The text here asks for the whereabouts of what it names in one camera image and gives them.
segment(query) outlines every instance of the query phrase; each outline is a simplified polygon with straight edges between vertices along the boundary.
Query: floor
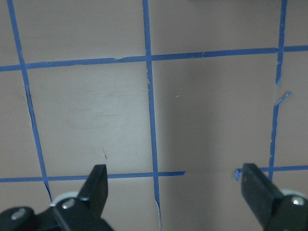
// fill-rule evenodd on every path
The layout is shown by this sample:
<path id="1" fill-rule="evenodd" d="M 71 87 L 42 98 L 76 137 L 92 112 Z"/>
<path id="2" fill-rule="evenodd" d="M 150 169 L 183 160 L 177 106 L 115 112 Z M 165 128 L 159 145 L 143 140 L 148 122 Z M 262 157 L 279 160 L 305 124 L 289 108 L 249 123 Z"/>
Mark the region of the floor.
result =
<path id="1" fill-rule="evenodd" d="M 243 163 L 308 195 L 308 2 L 0 0 L 0 208 L 107 164 L 117 231 L 250 230 Z"/>

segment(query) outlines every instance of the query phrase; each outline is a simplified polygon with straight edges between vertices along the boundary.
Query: silver screw head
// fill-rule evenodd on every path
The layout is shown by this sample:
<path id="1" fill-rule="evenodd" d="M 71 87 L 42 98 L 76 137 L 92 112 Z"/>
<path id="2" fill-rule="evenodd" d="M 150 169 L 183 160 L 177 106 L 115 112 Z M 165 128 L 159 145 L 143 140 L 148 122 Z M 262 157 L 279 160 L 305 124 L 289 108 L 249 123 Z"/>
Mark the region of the silver screw head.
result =
<path id="1" fill-rule="evenodd" d="M 62 208 L 68 209 L 68 208 L 73 207 L 74 204 L 75 204 L 75 200 L 73 198 L 70 198 L 62 204 Z"/>
<path id="2" fill-rule="evenodd" d="M 24 216 L 24 214 L 26 213 L 26 210 L 24 208 L 20 208 L 18 211 L 14 212 L 11 215 L 11 219 L 12 220 L 17 220 L 19 218 L 22 218 Z"/>
<path id="3" fill-rule="evenodd" d="M 291 201 L 294 205 L 304 205 L 305 204 L 305 199 L 300 196 L 293 196 L 291 198 Z"/>

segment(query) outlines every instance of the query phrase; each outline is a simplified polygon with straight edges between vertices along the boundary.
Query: black mechanical part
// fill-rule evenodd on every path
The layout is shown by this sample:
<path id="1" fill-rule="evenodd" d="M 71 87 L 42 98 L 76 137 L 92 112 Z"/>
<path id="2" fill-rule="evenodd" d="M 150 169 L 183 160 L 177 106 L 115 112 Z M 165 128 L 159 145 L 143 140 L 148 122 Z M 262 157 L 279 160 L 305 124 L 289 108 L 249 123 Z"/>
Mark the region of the black mechanical part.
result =
<path id="1" fill-rule="evenodd" d="M 243 165 L 242 195 L 264 231 L 308 231 L 308 200 L 283 195 L 255 164 Z"/>
<path id="2" fill-rule="evenodd" d="M 113 231 L 101 219 L 108 196 L 106 165 L 94 166 L 77 198 L 66 198 L 35 215 L 29 207 L 15 207 L 0 214 L 4 231 Z"/>

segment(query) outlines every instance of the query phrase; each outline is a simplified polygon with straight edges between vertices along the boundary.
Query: metal bolt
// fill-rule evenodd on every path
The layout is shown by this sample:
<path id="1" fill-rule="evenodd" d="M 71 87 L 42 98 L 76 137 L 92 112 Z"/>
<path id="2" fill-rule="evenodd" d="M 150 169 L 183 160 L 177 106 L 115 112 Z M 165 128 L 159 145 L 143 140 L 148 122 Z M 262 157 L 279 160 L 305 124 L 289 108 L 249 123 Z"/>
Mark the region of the metal bolt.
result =
<path id="1" fill-rule="evenodd" d="M 63 209 L 68 209 L 72 207 L 75 204 L 75 200 L 73 198 L 68 199 L 62 204 Z"/>
<path id="2" fill-rule="evenodd" d="M 294 205 L 304 205 L 305 204 L 304 198 L 300 196 L 293 196 L 291 198 L 291 201 Z"/>
<path id="3" fill-rule="evenodd" d="M 12 220 L 17 220 L 19 218 L 22 218 L 24 216 L 24 214 L 26 213 L 26 210 L 24 208 L 20 208 L 18 211 L 14 212 L 11 215 L 11 219 Z"/>

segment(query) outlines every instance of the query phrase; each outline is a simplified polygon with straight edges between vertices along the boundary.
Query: screw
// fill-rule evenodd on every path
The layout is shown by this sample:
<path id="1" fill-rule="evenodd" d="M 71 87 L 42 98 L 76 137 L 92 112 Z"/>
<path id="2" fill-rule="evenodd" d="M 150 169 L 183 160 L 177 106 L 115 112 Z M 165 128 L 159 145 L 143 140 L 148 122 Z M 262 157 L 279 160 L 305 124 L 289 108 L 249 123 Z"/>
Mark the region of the screw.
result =
<path id="1" fill-rule="evenodd" d="M 304 205 L 305 204 L 305 200 L 300 196 L 293 196 L 291 198 L 291 201 L 294 205 Z"/>
<path id="2" fill-rule="evenodd" d="M 73 198 L 68 199 L 62 204 L 63 209 L 68 209 L 72 207 L 75 204 L 75 200 Z"/>
<path id="3" fill-rule="evenodd" d="M 11 219 L 12 220 L 17 220 L 19 218 L 22 218 L 24 216 L 24 214 L 26 213 L 26 210 L 24 208 L 20 208 L 18 211 L 14 212 L 11 215 Z"/>

